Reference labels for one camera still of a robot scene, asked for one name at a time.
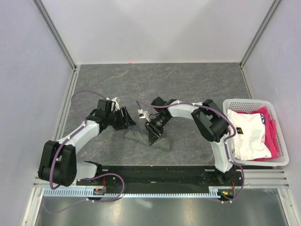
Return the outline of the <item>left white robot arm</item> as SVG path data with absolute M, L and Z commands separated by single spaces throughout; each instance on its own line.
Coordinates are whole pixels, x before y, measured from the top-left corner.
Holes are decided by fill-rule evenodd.
M 125 106 L 116 101 L 100 99 L 97 108 L 84 118 L 73 132 L 57 141 L 44 144 L 38 177 L 48 181 L 50 188 L 68 187 L 76 179 L 77 152 L 108 127 L 115 131 L 135 126 Z

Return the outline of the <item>grey cloth napkin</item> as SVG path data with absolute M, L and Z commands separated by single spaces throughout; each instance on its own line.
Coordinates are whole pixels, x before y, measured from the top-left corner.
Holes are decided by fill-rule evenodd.
M 160 149 L 163 151 L 169 151 L 172 145 L 172 140 L 169 138 L 158 138 L 156 141 L 152 142 L 149 138 L 148 132 L 139 132 L 134 129 L 129 129 L 129 131 L 125 134 L 125 138 L 135 141 L 144 146 L 153 149 Z

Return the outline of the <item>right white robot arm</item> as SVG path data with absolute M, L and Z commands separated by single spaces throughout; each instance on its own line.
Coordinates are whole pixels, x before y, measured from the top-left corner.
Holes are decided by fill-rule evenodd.
M 149 145 L 153 145 L 163 135 L 164 126 L 172 118 L 193 120 L 202 137 L 211 145 L 214 154 L 216 182 L 224 186 L 232 180 L 235 168 L 230 160 L 227 144 L 227 139 L 230 138 L 230 121 L 213 100 L 189 103 L 177 99 L 165 101 L 161 97 L 157 97 L 152 101 L 151 107 L 157 111 L 157 116 L 153 119 L 147 115 L 147 111 L 138 111 L 140 118 L 147 119 L 145 127 L 148 131 Z

